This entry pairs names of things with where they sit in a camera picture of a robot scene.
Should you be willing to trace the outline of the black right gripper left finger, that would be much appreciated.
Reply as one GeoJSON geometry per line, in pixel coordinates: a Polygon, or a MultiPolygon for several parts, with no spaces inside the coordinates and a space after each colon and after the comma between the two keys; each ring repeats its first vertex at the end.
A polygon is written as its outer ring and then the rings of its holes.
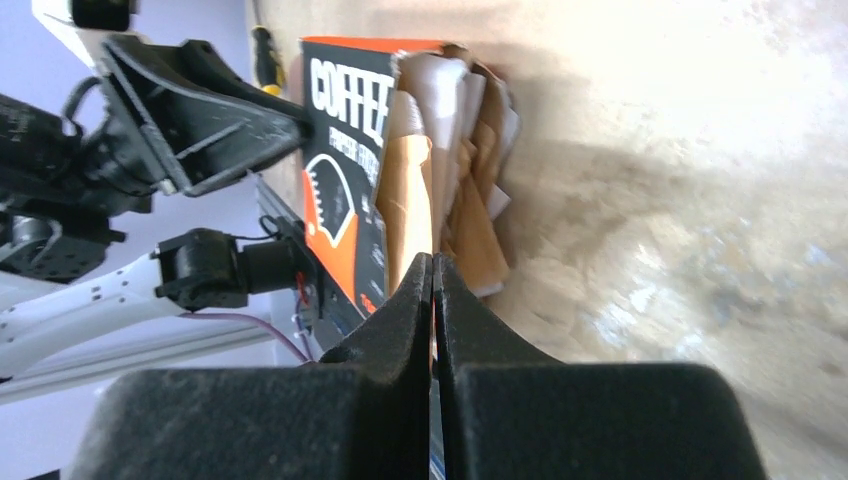
{"type": "Polygon", "coordinates": [[[73,479],[425,479],[432,257],[319,361],[155,369],[102,397],[73,479]]]}

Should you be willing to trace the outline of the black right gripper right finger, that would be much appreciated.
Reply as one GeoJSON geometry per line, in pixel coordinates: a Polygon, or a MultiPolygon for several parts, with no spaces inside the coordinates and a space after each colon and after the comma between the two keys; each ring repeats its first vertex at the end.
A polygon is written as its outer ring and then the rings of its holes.
{"type": "Polygon", "coordinates": [[[442,428],[452,479],[762,479],[741,405],[696,363],[566,363],[433,260],[442,428]]]}

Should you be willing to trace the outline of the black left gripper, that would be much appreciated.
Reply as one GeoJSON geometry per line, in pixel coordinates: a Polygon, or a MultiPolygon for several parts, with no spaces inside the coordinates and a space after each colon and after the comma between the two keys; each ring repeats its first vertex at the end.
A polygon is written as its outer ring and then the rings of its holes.
{"type": "Polygon", "coordinates": [[[305,110],[243,81],[203,40],[109,34],[94,56],[105,118],[84,141],[93,204],[138,210],[156,192],[198,197],[302,147],[305,110]]]}

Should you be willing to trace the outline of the black orange coffee filter box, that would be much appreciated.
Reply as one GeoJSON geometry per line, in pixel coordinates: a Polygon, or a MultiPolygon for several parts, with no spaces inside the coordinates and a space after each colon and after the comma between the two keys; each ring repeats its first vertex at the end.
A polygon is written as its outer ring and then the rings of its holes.
{"type": "Polygon", "coordinates": [[[398,62],[442,45],[339,36],[301,41],[304,106],[314,132],[302,150],[306,243],[362,316],[388,296],[385,227],[376,198],[398,62]]]}

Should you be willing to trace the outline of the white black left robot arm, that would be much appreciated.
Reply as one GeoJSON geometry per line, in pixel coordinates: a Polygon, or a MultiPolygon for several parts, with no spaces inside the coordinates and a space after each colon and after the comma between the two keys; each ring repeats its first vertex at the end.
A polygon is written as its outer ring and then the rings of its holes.
{"type": "Polygon", "coordinates": [[[157,193],[197,198],[302,148],[305,110],[243,81],[205,41],[108,34],[60,114],[1,100],[1,378],[148,320],[291,289],[303,231],[194,228],[93,277],[157,193]]]}

